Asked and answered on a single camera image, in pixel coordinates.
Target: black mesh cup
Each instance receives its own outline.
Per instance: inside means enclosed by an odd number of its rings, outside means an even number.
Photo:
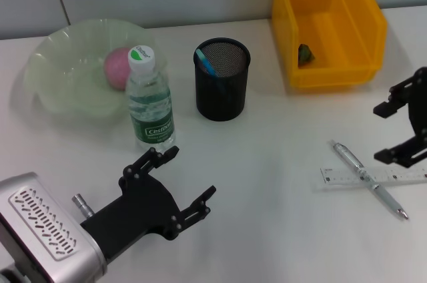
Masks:
[[[195,98],[197,109],[212,121],[228,121],[245,107],[246,82],[251,56],[248,49],[230,38],[214,38],[200,44],[216,75],[211,75],[196,53]]]

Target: tabletop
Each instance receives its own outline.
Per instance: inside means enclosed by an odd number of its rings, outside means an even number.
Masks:
[[[169,60],[181,149],[152,176],[181,208],[211,185],[218,190],[204,221],[172,242],[143,237],[100,282],[427,282],[427,184],[389,189],[410,217],[405,222],[367,190],[325,192],[312,183],[320,168],[344,168],[330,139],[365,166],[381,166],[375,152],[413,136],[406,109],[387,120],[372,109],[427,64],[427,7],[384,14],[383,69],[370,83],[336,93],[284,87],[269,20],[150,29]],[[193,51],[212,37],[237,39],[252,57],[245,109],[227,122],[209,121],[195,106]],[[25,93],[22,68],[42,40],[0,41],[0,178],[37,172],[82,222],[72,195],[98,211],[120,196],[121,171],[143,151],[127,116],[61,119]],[[4,249],[0,261],[12,262]]]

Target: plastic bowl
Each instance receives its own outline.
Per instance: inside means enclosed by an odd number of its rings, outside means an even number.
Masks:
[[[148,45],[156,64],[166,60],[148,31],[117,19],[90,19],[47,37],[25,66],[24,84],[51,113],[108,117],[126,109],[125,94],[112,88],[103,72],[104,59],[118,47]]]

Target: yellow plastic bin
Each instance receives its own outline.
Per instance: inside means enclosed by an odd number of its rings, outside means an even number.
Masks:
[[[274,0],[276,42],[291,86],[362,84],[381,68],[387,22],[375,0]],[[298,67],[298,47],[315,60]]]

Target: bottle cap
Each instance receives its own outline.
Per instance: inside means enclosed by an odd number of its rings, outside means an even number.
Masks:
[[[135,46],[127,54],[127,59],[131,70],[135,73],[149,75],[154,72],[154,50],[148,46]]]

